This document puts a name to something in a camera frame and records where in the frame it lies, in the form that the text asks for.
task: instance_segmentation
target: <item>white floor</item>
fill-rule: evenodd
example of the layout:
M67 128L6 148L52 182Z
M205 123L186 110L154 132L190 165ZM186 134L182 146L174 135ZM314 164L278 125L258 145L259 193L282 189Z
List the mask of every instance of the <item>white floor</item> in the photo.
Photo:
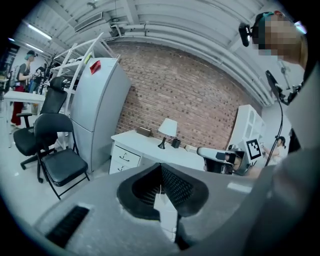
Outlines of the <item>white floor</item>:
M31 117L30 125L33 124L36 116ZM0 192L1 196L7 203L12 213L20 216L29 224L33 225L37 219L51 206L59 202L49 183L44 179L41 172L43 183L37 180L37 162L26 165L23 170L20 162L29 157L21 154L14 143L8 148L8 139L5 137L5 118L4 113L0 113ZM89 178L97 179L101 176L108 175L110 161L105 163L100 169L89 174ZM60 194L74 183L82 179L82 175L63 187L56 187L56 191ZM70 195L77 189L85 186L89 181L83 180L78 185L70 189L61 198Z

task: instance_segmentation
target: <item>red pants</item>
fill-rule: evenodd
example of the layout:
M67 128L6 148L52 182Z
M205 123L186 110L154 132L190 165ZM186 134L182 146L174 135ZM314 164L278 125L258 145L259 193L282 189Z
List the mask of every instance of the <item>red pants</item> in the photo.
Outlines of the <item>red pants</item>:
M23 85L20 85L15 89L15 91L23 93L25 91L25 87ZM16 124L17 126L21 125L21 118L18 117L17 114L20 114L22 112L23 107L24 107L23 102L13 103L13 113L12 113L11 122Z

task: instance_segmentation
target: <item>ceiling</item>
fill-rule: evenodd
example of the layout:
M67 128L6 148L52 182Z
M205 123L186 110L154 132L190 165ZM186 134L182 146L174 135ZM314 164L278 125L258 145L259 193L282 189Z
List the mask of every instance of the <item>ceiling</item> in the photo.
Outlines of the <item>ceiling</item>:
M25 17L52 37L48 40L22 22L14 39L28 43L49 57L74 43L85 42L104 32L108 41L161 44L194 54L226 71L262 105L273 104L265 76L269 69L280 84L297 84L303 70L259 56L252 46L244 47L238 33L240 22L254 23L265 11L283 11L273 0L43 0ZM103 19L75 32L75 27L103 12Z

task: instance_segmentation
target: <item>table lamp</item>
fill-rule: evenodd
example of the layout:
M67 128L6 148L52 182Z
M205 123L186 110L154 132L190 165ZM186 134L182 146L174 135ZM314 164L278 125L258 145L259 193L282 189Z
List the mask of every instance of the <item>table lamp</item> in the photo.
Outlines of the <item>table lamp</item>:
M177 121L171 120L169 118L164 119L163 123L160 125L158 131L162 134L175 137L177 135ZM165 149L166 136L163 137L163 140L158 147L162 150Z

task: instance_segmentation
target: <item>chair seat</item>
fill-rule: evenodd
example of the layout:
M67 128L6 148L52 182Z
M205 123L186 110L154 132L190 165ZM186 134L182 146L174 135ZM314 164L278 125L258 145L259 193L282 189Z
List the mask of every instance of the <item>chair seat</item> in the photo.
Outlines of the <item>chair seat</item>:
M61 187L88 169L88 164L71 148L46 155L42 158L52 182Z
M13 140L17 149L25 156L35 155L37 152L37 142L34 128L23 128L13 133Z

